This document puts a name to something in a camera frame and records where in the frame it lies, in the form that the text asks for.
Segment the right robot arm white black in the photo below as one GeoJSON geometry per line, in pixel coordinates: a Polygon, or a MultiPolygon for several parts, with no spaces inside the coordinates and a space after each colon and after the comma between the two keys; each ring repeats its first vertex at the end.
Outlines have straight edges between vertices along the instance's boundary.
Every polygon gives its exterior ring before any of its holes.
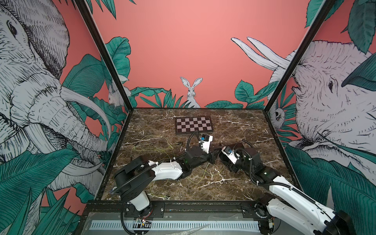
{"type": "Polygon", "coordinates": [[[284,178],[277,170],[263,164],[255,148],[244,147],[246,140],[224,146],[216,153],[233,172],[243,171],[253,184],[269,192],[254,205],[260,218],[278,218],[304,235],[354,235],[351,217],[317,202],[284,178]]]}

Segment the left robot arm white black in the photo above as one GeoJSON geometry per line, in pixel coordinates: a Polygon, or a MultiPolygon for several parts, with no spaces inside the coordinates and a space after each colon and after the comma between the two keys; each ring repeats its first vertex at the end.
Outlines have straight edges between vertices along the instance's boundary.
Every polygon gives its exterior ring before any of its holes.
{"type": "Polygon", "coordinates": [[[146,232],[135,232],[126,227],[124,207],[133,205],[138,212],[138,219],[143,223],[153,213],[150,198],[145,192],[147,186],[154,181],[181,180],[191,175],[192,171],[205,163],[215,164],[221,151],[220,147],[211,147],[213,136],[199,136],[193,132],[187,140],[186,151],[167,162],[154,162],[146,156],[139,156],[114,174],[116,186],[111,195],[119,195],[123,202],[120,210],[120,222],[123,230],[129,235],[144,235],[146,232]]]}

